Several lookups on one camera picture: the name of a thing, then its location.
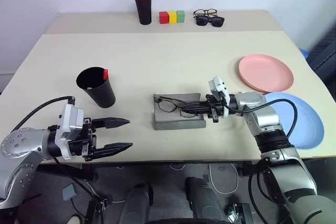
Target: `red block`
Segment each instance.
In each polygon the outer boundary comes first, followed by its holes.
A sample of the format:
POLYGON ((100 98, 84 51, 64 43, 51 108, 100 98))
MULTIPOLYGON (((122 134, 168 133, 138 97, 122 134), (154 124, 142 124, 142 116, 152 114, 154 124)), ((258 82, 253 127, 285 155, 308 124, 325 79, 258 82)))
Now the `red block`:
POLYGON ((169 15, 168 12, 159 12, 160 24, 169 23, 169 15))

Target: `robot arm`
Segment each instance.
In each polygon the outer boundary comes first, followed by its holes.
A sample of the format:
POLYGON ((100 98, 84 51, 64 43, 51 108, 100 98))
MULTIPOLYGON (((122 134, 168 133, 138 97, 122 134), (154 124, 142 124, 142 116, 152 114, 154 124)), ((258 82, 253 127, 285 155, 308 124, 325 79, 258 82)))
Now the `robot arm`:
POLYGON ((83 110, 65 105, 57 125, 46 130, 14 130, 0 145, 0 223, 13 216, 22 203, 40 162, 62 156, 85 161, 115 155, 132 143, 113 143, 96 148, 97 128, 114 128, 130 123, 120 118, 84 118, 83 110))
POLYGON ((261 152, 263 173, 267 190, 273 202, 284 205, 294 223, 336 223, 335 203, 317 195, 316 184, 300 158, 297 150, 289 143, 275 110, 266 106, 266 98, 257 92, 228 94, 219 77, 209 82, 212 95, 199 104, 186 105, 182 110, 191 114, 206 113, 214 122, 226 114, 243 116, 261 152))

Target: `glasses lens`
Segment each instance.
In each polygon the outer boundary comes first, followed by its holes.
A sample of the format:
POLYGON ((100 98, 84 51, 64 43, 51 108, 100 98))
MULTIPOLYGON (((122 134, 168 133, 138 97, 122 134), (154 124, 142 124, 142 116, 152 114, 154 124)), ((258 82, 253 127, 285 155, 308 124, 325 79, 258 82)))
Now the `glasses lens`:
POLYGON ((184 117, 184 118, 193 118, 194 116, 197 116, 197 115, 195 115, 195 114, 189 114, 189 113, 186 113, 186 112, 184 112, 184 111, 182 111, 182 110, 180 110, 180 115, 181 115, 182 117, 184 117))
POLYGON ((199 26, 205 26, 206 24, 208 24, 208 20, 209 18, 206 16, 197 16, 196 24, 198 24, 199 26))
POLYGON ((221 27, 224 23, 224 19, 223 18, 212 18, 211 20, 211 24, 215 27, 221 27))
POLYGON ((159 108, 164 112, 173 112, 176 110, 176 105, 172 102, 162 100, 159 102, 159 108))
POLYGON ((217 16, 217 10, 215 10, 215 9, 209 9, 209 10, 208 10, 208 14, 209 14, 209 15, 217 16))
POLYGON ((205 11, 200 9, 195 11, 195 15, 205 15, 205 11))

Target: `green block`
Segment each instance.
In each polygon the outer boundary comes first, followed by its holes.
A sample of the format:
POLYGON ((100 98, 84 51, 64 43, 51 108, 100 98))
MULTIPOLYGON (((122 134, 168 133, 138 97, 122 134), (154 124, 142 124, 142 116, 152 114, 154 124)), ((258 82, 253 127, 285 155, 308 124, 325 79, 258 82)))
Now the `green block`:
POLYGON ((183 10, 177 10, 176 11, 176 14, 177 14, 177 22, 178 23, 183 23, 184 22, 184 11, 183 10))

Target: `pink plate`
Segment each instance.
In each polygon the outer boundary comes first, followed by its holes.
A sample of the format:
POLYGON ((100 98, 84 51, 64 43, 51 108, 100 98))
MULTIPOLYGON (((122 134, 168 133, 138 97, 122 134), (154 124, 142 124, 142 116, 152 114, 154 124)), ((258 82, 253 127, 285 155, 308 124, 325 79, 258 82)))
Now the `pink plate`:
POLYGON ((268 55, 248 55, 239 62, 240 77, 261 92, 289 89, 294 81, 290 69, 280 60, 268 55))

